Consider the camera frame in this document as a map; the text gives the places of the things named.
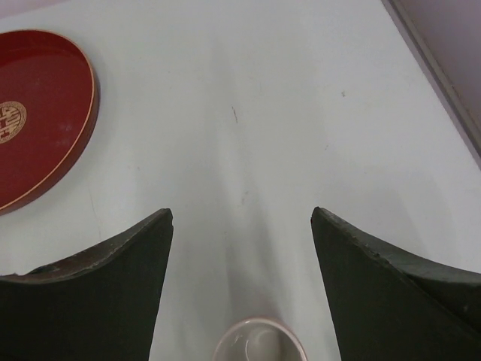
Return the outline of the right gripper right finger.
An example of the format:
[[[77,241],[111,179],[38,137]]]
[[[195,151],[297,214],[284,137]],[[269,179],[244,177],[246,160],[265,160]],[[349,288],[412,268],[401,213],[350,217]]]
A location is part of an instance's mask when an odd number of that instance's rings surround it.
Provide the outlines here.
[[[478,360],[480,276],[417,256],[324,208],[311,228],[343,360]]]

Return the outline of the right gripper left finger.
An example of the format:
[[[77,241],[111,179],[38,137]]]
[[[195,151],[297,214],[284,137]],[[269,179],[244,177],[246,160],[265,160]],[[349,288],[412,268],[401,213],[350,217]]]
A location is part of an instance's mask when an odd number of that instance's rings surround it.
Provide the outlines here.
[[[1,278],[3,360],[147,360],[173,238],[161,209],[112,238]]]

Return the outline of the lilac mug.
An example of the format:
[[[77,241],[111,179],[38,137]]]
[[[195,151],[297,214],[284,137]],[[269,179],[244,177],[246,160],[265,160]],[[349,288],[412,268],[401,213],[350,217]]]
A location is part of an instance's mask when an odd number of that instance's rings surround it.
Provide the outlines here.
[[[225,332],[212,360],[307,361],[307,355],[297,336],[282,323],[266,317],[251,317]]]

